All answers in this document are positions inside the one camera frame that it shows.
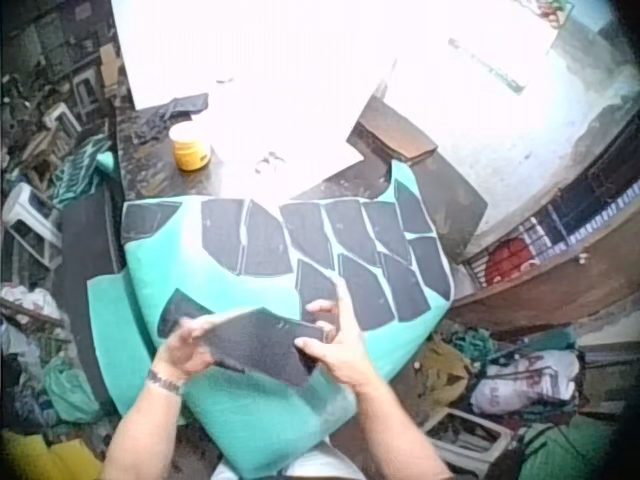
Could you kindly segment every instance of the yellow object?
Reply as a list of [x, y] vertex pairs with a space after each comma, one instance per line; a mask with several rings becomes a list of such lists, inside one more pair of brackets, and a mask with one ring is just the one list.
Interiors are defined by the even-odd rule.
[[169, 130], [173, 156], [180, 170], [187, 172], [204, 167], [211, 159], [211, 146], [195, 122], [182, 122]]
[[42, 435], [4, 431], [2, 437], [10, 462], [27, 480], [95, 480], [102, 469], [82, 440], [47, 448]]
[[427, 343], [421, 364], [419, 377], [429, 409], [448, 406], [467, 388], [471, 363], [437, 335]]

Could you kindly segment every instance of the black fabric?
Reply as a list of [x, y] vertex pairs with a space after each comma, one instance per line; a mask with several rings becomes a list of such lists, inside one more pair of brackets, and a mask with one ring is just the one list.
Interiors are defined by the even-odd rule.
[[324, 230], [320, 205], [287, 203], [280, 207], [280, 214], [289, 232], [291, 246], [321, 267], [333, 270], [333, 251]]
[[179, 208], [179, 202], [168, 201], [127, 205], [122, 220], [122, 243], [152, 237]]
[[221, 267], [240, 273], [243, 245], [240, 226], [244, 200], [216, 198], [205, 200], [202, 211], [202, 248]]
[[431, 233], [431, 227], [424, 215], [422, 202], [409, 187], [395, 182], [396, 201], [402, 218], [402, 228], [409, 233]]
[[188, 97], [174, 98], [160, 105], [142, 110], [138, 113], [138, 125], [131, 133], [131, 139], [136, 145], [143, 145], [162, 136], [171, 127], [171, 118], [200, 113], [209, 106], [209, 94], [200, 93]]
[[402, 232], [398, 211], [392, 202], [368, 202], [363, 205], [373, 235], [387, 251], [405, 263], [411, 264], [409, 244]]
[[362, 330], [374, 330], [393, 321], [393, 310], [375, 273], [344, 254], [338, 255], [338, 267], [349, 287], [356, 320]]
[[428, 312], [431, 309], [429, 301], [413, 269], [386, 253], [382, 253], [380, 258], [384, 276], [391, 288], [398, 321], [409, 322]]
[[199, 304], [189, 295], [179, 288], [175, 291], [165, 303], [160, 320], [158, 321], [158, 336], [160, 338], [168, 338], [171, 332], [178, 326], [181, 318], [198, 318], [202, 315], [214, 313], [207, 307]]
[[316, 362], [299, 351], [298, 337], [325, 340], [315, 325], [281, 317], [260, 308], [240, 314], [214, 327], [203, 337], [217, 358], [293, 386], [305, 385]]
[[424, 284], [445, 300], [449, 300], [451, 285], [440, 258], [438, 241], [433, 237], [418, 237], [409, 240], [409, 246], [413, 250]]
[[373, 267], [378, 267], [376, 244], [369, 235], [358, 200], [336, 200], [324, 205], [331, 229], [342, 247]]
[[112, 217], [106, 187], [74, 200], [62, 210], [62, 307], [69, 315], [80, 363], [100, 403], [110, 402], [111, 396], [95, 353], [87, 282], [99, 275], [118, 273], [125, 266], [117, 249], [119, 235]]
[[282, 224], [253, 200], [247, 211], [246, 229], [244, 275], [277, 277], [293, 272]]
[[300, 318], [312, 323], [317, 318], [306, 310], [306, 305], [318, 299], [336, 301], [336, 285], [333, 280], [304, 260], [298, 260], [296, 270], [296, 289], [300, 295]]

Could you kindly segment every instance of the glue container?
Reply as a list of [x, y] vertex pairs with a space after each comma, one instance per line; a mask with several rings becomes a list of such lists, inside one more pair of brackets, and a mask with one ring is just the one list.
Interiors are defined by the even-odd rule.
[[169, 129], [173, 156], [180, 170], [198, 170], [211, 160], [211, 144], [202, 132], [200, 125], [193, 121], [177, 123]]

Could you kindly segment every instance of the white plastic bag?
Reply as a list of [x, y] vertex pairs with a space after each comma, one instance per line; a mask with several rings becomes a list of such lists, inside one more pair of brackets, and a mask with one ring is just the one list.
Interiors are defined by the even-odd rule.
[[[60, 318], [60, 310], [56, 301], [44, 288], [36, 288], [33, 292], [29, 292], [21, 285], [4, 283], [0, 289], [0, 295], [2, 298], [29, 310], [44, 313], [53, 318]], [[16, 320], [21, 324], [25, 324], [30, 318], [27, 315], [18, 314], [16, 315]]]
[[521, 358], [508, 367], [490, 366], [471, 396], [476, 413], [501, 415], [520, 410], [536, 400], [568, 401], [580, 371], [576, 354], [547, 350]]

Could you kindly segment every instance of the black foam pad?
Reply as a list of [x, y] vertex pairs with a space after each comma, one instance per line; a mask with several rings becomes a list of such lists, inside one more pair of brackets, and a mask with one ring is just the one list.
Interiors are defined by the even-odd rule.
[[300, 295], [301, 315], [305, 322], [315, 322], [316, 316], [305, 307], [314, 300], [337, 300], [336, 285], [329, 277], [304, 260], [298, 260], [296, 289]]
[[280, 207], [291, 246], [321, 267], [333, 270], [331, 242], [324, 230], [320, 205], [311, 202], [287, 203]]
[[368, 202], [363, 205], [373, 235], [387, 251], [405, 263], [411, 264], [409, 244], [404, 237], [398, 211], [391, 202]]
[[440, 258], [437, 240], [433, 237], [418, 237], [409, 240], [409, 246], [413, 250], [424, 284], [442, 298], [449, 300], [451, 284]]
[[242, 273], [253, 277], [277, 277], [293, 272], [280, 221], [253, 200], [246, 219], [247, 245]]
[[240, 273], [244, 200], [215, 198], [202, 202], [202, 248], [223, 268]]
[[400, 260], [382, 253], [382, 269], [391, 288], [399, 322], [415, 320], [431, 307], [416, 272]]
[[214, 327], [203, 340], [215, 358], [290, 385], [303, 386], [316, 362], [295, 347], [293, 341], [298, 337], [325, 341], [321, 328], [260, 308]]
[[431, 227], [424, 215], [420, 198], [409, 187], [395, 182], [396, 201], [402, 218], [402, 228], [409, 233], [431, 233]]
[[374, 330], [393, 321], [393, 310], [375, 273], [344, 254], [338, 255], [338, 267], [349, 287], [356, 320], [362, 330]]
[[168, 338], [178, 326], [181, 318], [193, 319], [211, 313], [213, 313], [212, 310], [209, 310], [182, 290], [176, 288], [167, 303], [165, 303], [162, 313], [160, 313], [157, 329], [158, 336], [160, 338]]
[[122, 243], [152, 237], [175, 215], [180, 202], [132, 203], [125, 206], [120, 238]]
[[373, 267], [378, 267], [376, 244], [369, 235], [358, 200], [336, 200], [324, 205], [338, 243]]

